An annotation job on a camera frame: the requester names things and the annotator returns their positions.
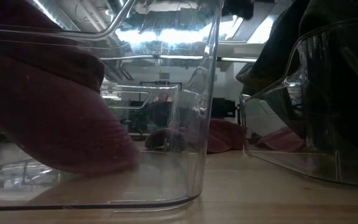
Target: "clear plastic container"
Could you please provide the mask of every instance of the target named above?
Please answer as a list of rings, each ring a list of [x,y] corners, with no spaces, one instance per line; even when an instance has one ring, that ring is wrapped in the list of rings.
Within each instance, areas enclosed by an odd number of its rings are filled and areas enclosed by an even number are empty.
[[[358,186],[358,19],[322,27],[293,49],[300,67],[241,95],[250,153],[291,170]]]
[[[222,5],[0,1],[0,210],[199,196]]]

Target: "wooden surface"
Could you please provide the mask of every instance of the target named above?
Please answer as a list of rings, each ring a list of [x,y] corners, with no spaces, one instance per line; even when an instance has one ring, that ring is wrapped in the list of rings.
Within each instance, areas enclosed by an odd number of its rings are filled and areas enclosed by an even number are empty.
[[[358,190],[231,151],[207,156],[203,193],[180,208],[0,212],[0,223],[358,223]]]

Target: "plastic container wall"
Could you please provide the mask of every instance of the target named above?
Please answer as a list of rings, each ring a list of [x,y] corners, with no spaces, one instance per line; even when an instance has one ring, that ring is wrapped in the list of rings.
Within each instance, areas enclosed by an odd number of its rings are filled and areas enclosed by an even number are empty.
[[[0,210],[199,196],[222,4],[0,1]]]
[[[306,34],[294,50],[299,71],[252,97],[241,95],[249,151],[318,179],[358,186],[358,20]]]

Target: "wooden table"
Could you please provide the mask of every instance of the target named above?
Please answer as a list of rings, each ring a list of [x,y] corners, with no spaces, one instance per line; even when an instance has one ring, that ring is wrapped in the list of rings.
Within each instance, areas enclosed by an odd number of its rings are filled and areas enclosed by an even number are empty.
[[[0,212],[0,223],[358,223],[358,190],[231,151],[208,156],[203,193],[180,208]]]

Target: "transparent plastic bin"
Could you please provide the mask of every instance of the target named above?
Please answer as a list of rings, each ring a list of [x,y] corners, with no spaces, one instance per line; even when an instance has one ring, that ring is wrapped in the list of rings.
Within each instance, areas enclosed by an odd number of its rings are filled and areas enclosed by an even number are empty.
[[[358,19],[310,32],[300,67],[240,95],[249,152],[322,180],[358,186]]]
[[[0,1],[0,210],[199,196],[222,5]]]

